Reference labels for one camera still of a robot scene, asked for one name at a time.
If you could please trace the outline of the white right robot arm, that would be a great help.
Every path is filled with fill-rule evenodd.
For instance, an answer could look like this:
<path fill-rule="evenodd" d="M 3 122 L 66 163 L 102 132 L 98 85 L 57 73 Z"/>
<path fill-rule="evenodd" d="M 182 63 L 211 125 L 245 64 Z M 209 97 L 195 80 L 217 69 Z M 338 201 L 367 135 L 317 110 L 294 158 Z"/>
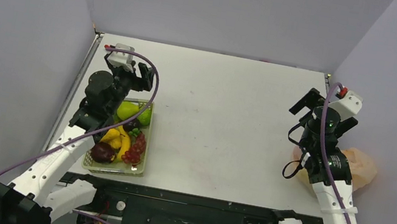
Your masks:
<path fill-rule="evenodd" d="M 354 113 L 346 118 L 333 109 L 329 100 L 310 89 L 290 112 L 295 115 L 307 107 L 298 122 L 304 132 L 295 145 L 300 150 L 296 170 L 305 170 L 319 203 L 323 224 L 357 224 L 358 209 L 353 203 L 353 180 L 348 160 L 338 148 L 338 138 L 356 126 Z M 292 210 L 275 211 L 276 218 L 265 224 L 303 224 Z"/>

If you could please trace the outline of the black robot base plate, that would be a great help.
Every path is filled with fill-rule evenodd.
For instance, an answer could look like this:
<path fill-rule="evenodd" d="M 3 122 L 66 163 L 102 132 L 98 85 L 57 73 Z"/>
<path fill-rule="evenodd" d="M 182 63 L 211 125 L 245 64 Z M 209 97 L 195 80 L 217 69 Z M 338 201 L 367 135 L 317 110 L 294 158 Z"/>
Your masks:
<path fill-rule="evenodd" d="M 275 224 L 271 208 L 150 188 L 88 174 L 67 172 L 59 185 L 77 180 L 97 188 L 82 211 L 102 212 L 120 224 Z"/>

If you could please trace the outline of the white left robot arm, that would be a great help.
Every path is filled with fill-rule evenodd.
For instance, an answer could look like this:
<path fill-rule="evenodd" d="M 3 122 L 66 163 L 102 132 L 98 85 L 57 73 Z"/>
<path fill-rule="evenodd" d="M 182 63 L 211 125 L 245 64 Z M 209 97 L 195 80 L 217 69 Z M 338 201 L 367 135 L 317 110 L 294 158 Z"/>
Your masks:
<path fill-rule="evenodd" d="M 85 97 L 59 139 L 29 159 L 29 168 L 9 184 L 0 183 L 0 224 L 51 224 L 77 207 L 86 205 L 96 211 L 104 206 L 105 193 L 87 181 L 78 180 L 57 191 L 54 187 L 108 130 L 132 120 L 114 121 L 131 90 L 151 91 L 154 97 L 159 83 L 150 61 L 136 63 L 120 52 L 110 52 L 104 59 L 109 70 L 91 74 Z"/>

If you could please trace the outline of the orange plastic bag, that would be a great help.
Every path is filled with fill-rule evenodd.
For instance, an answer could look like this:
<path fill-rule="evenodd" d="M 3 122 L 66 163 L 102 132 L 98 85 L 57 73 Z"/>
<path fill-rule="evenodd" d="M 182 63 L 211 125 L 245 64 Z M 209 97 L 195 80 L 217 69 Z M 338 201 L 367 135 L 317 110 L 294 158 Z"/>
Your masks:
<path fill-rule="evenodd" d="M 356 148 L 348 148 L 341 151 L 346 156 L 351 170 L 353 192 L 369 185 L 376 177 L 378 171 L 373 159 Z M 291 159 L 298 160 L 300 155 L 300 148 L 295 146 L 291 154 Z M 307 172 L 301 170 L 297 173 L 296 177 L 308 189 L 313 190 L 309 184 Z"/>

